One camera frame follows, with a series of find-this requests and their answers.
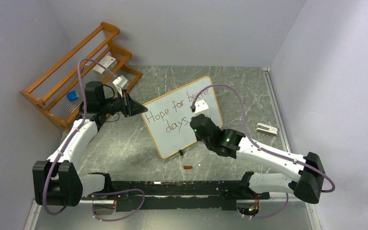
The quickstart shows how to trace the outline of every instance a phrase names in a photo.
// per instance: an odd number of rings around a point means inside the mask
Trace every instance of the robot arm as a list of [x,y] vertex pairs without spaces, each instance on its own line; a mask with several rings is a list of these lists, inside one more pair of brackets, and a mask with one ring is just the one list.
[[[52,174],[56,176],[51,178],[48,185],[48,205],[76,206],[83,196],[94,192],[113,192],[112,181],[107,173],[91,173],[83,177],[78,175],[76,169],[80,167],[81,155],[104,124],[107,114],[114,115],[121,112],[128,117],[147,111],[147,108],[133,100],[126,90],[122,90],[122,95],[118,94],[116,98],[105,98],[103,84],[100,81],[88,82],[85,87],[85,95],[87,97],[87,119],[78,129],[83,121],[83,104],[81,104],[80,113],[72,127],[78,132],[72,137],[56,163]],[[39,205],[43,203],[44,183],[49,168],[64,144],[63,142],[46,161],[37,161],[33,166],[34,193]]]
[[[317,204],[319,202],[324,178],[309,168],[297,164],[297,161],[300,161],[324,172],[317,154],[310,152],[307,156],[303,156],[288,153],[253,140],[260,146],[257,148],[242,132],[233,129],[221,130],[211,118],[204,115],[208,115],[207,110],[199,113],[197,109],[195,111],[197,115],[191,118],[190,126],[197,140],[203,141],[210,151],[223,157],[249,159],[279,172],[274,174],[247,172],[244,179],[246,177],[251,191],[257,194],[285,192],[294,194],[300,200],[308,203]],[[287,156],[294,161],[279,158],[261,149]]]

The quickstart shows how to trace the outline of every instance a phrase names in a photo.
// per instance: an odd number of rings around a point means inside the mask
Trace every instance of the white cable clip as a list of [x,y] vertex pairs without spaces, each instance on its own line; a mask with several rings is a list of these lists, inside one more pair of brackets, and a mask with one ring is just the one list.
[[61,152],[59,149],[57,150],[57,153],[60,154],[62,157],[64,156],[64,153]]

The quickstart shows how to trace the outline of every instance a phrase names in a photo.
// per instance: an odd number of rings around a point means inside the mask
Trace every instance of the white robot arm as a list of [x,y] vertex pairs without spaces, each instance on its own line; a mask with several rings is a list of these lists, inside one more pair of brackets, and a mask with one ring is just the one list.
[[191,118],[190,126],[197,140],[203,141],[209,150],[223,157],[248,159],[279,172],[247,172],[243,177],[247,178],[251,191],[256,194],[284,192],[294,194],[308,203],[319,202],[325,171],[317,154],[309,152],[307,156],[303,156],[288,153],[252,139],[253,144],[242,132],[233,129],[221,130],[216,126],[209,118],[205,101],[201,100],[195,105],[195,116]]

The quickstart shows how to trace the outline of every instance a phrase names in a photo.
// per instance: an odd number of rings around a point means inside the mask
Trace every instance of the small box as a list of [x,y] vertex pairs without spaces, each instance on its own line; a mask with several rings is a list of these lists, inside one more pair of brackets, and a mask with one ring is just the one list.
[[[99,63],[101,63],[107,69],[112,70],[112,68],[116,65],[116,59],[107,55]],[[95,65],[93,70],[101,76],[104,76],[106,74],[106,70],[98,65]]]
[[112,82],[116,87],[119,87],[121,89],[124,89],[126,84],[127,84],[127,79],[121,75],[119,77],[117,77],[113,82]]
[[209,107],[207,105],[207,103],[205,102],[205,100],[199,100],[195,102],[195,115],[194,116],[198,116],[200,114],[203,114],[206,117],[211,117],[210,113],[209,113]]

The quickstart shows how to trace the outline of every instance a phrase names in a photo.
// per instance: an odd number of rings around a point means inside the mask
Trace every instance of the white wall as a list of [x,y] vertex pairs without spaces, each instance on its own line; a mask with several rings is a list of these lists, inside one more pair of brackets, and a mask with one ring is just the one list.
[[308,0],[270,75],[292,150],[336,182],[323,229],[368,229],[368,1]]
[[76,45],[105,21],[131,64],[272,64],[305,0],[48,0]]
[[70,49],[42,0],[0,0],[0,230],[23,229],[34,195],[32,166],[60,131],[21,94]]

